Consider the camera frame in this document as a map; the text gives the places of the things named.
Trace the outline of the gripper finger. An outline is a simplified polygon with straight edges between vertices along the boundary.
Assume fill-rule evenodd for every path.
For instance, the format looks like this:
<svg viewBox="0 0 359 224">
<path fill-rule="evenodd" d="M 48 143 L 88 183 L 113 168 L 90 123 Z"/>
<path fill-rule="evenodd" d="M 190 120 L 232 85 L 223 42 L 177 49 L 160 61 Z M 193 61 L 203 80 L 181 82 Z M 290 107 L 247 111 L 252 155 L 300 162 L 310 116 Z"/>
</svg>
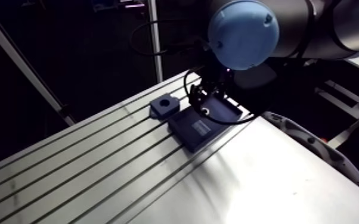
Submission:
<svg viewBox="0 0 359 224">
<path fill-rule="evenodd" d="M 213 90 L 212 96 L 219 102 L 225 102 L 227 100 L 226 94 L 222 89 Z"/>
<path fill-rule="evenodd" d="M 203 103 L 205 101 L 205 94 L 203 93 L 202 85 L 191 85 L 188 98 L 190 105 L 198 114 L 205 114 L 202 109 Z"/>
</svg>

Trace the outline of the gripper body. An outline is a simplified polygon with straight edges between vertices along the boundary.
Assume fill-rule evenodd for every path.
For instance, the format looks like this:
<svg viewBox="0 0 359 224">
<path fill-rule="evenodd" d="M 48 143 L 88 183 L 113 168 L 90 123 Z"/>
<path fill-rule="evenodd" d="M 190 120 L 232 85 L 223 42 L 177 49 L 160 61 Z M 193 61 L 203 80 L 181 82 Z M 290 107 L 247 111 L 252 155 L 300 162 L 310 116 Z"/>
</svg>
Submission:
<svg viewBox="0 0 359 224">
<path fill-rule="evenodd" d="M 232 84 L 234 72 L 222 66 L 208 65 L 201 69 L 201 86 L 206 92 L 225 92 Z"/>
</svg>

